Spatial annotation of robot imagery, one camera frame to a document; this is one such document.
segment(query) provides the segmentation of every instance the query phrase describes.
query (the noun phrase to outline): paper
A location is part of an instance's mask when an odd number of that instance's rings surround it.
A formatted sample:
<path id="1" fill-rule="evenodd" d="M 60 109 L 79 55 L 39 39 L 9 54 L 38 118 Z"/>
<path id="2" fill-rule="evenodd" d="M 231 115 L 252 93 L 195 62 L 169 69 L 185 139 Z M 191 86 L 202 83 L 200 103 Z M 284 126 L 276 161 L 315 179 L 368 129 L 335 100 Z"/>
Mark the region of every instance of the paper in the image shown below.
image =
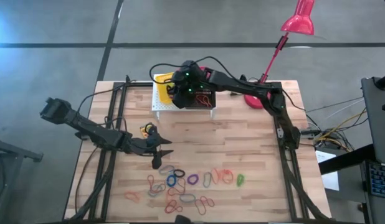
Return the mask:
<path id="1" fill-rule="evenodd" d="M 328 159 L 334 158 L 336 157 L 336 155 L 327 152 L 316 151 L 316 157 L 317 162 L 320 163 Z M 323 184 L 326 189 L 337 191 L 340 190 L 340 185 L 338 183 L 338 171 L 329 174 L 324 174 L 321 177 L 323 178 Z"/>

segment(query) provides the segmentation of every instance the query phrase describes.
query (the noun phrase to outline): gray floor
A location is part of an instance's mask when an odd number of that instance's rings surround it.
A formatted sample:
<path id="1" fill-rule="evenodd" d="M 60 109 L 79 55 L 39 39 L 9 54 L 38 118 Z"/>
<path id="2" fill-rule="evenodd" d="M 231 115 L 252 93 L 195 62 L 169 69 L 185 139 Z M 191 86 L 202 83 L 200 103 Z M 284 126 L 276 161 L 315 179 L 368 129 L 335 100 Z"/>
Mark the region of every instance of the gray floor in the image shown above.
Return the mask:
<path id="1" fill-rule="evenodd" d="M 106 43 L 118 0 L 0 0 L 0 43 Z M 125 0 L 114 42 L 274 43 L 295 1 Z M 295 43 L 385 42 L 382 0 L 317 0 L 315 36 L 292 34 Z M 104 80 L 126 74 L 148 80 L 155 63 L 182 63 L 212 55 L 229 70 L 259 77 L 273 48 L 112 49 Z M 39 118 L 47 97 L 78 105 L 91 94 L 104 48 L 0 48 L 0 138 L 35 152 L 40 164 L 25 161 L 6 215 L 7 223 L 54 222 L 62 218 L 80 141 L 74 130 Z M 208 60 L 202 63 L 219 68 Z M 158 68 L 169 72 L 171 68 Z M 305 108 L 361 96 L 360 79 L 385 75 L 385 48 L 286 48 L 270 72 L 272 80 L 298 80 Z M 88 113 L 86 102 L 82 113 Z M 310 113 L 318 122 L 346 105 Z M 352 106 L 324 122 L 332 127 L 359 113 Z M 355 147 L 371 142 L 368 124 L 347 130 Z M 356 203 L 329 198 L 337 220 L 363 221 Z"/>

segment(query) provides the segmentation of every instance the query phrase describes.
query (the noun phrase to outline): wooden tabletop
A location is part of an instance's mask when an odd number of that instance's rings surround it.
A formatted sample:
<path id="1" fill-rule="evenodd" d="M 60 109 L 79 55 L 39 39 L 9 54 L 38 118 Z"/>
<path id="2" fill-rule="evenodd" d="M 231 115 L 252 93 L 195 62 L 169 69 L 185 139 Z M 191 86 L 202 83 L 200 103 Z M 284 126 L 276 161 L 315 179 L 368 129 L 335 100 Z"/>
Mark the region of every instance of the wooden tabletop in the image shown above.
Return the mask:
<path id="1" fill-rule="evenodd" d="M 303 107 L 298 82 L 282 81 L 282 85 L 293 102 Z M 113 82 L 98 82 L 95 91 L 110 90 L 112 86 Z M 94 96 L 89 115 L 91 120 L 103 122 L 108 113 L 110 96 L 110 92 Z M 242 96 L 230 96 L 225 91 L 216 93 L 217 109 L 214 120 L 210 119 L 208 111 L 178 111 L 162 112 L 161 119 L 157 122 L 151 112 L 151 99 L 152 88 L 128 88 L 124 112 L 128 131 L 134 137 L 142 138 L 140 126 L 149 122 L 157 125 L 160 135 L 173 142 L 162 145 L 161 148 L 174 150 L 163 158 L 162 166 L 173 165 L 185 170 L 187 175 L 199 174 L 196 185 L 186 185 L 186 194 L 194 194 L 197 198 L 211 198 L 215 206 L 209 207 L 206 204 L 206 214 L 200 215 L 194 203 L 180 202 L 178 195 L 168 196 L 169 187 L 157 197 L 150 197 L 147 176 L 153 175 L 155 183 L 164 182 L 166 176 L 151 168 L 151 157 L 118 152 L 108 206 L 108 222 L 173 222 L 177 214 L 195 222 L 290 221 L 273 118 L 265 110 L 251 109 Z M 287 110 L 295 126 L 308 127 L 305 113 L 294 108 L 288 100 Z M 65 218 L 75 213 L 75 188 L 82 168 L 94 149 L 91 142 L 83 142 Z M 297 154 L 303 188 L 316 206 L 330 217 L 314 149 L 301 145 Z M 98 158 L 99 150 L 87 166 L 80 185 L 78 208 L 93 189 Z M 210 172 L 213 168 L 231 170 L 234 175 L 233 183 L 212 182 L 209 188 L 203 187 L 203 173 Z M 235 183 L 238 174 L 245 176 L 245 183 L 241 187 Z M 137 192 L 140 200 L 134 202 L 126 199 L 127 191 Z M 175 199 L 177 205 L 183 207 L 182 212 L 164 212 L 171 199 Z M 102 195 L 98 203 L 98 214 L 101 211 L 101 201 Z M 197 205 L 202 213 L 204 207 L 200 202 Z"/>

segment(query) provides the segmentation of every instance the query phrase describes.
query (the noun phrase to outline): pink desk lamp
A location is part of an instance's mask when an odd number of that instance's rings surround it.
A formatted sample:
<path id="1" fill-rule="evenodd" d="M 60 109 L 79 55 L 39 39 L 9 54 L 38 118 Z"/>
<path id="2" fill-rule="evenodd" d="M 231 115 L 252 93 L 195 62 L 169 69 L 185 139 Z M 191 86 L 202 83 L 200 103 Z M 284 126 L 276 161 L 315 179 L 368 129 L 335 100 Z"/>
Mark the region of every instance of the pink desk lamp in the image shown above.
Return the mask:
<path id="1" fill-rule="evenodd" d="M 313 5 L 315 0 L 298 0 L 297 8 L 295 9 L 295 13 L 291 18 L 285 21 L 284 25 L 281 26 L 281 31 L 285 31 L 285 35 L 281 36 L 280 41 L 275 47 L 275 52 L 273 57 L 267 66 L 265 73 L 263 73 L 262 77 L 260 77 L 259 82 L 263 83 L 266 81 L 268 77 L 268 72 L 274 62 L 274 59 L 278 55 L 278 53 L 282 50 L 285 43 L 288 40 L 289 32 L 295 32 L 306 35 L 313 35 L 315 33 L 315 28 L 313 26 L 313 22 L 310 19 L 310 13 L 313 9 Z M 245 102 L 252 108 L 262 109 L 263 106 L 260 100 L 253 96 L 244 95 Z"/>

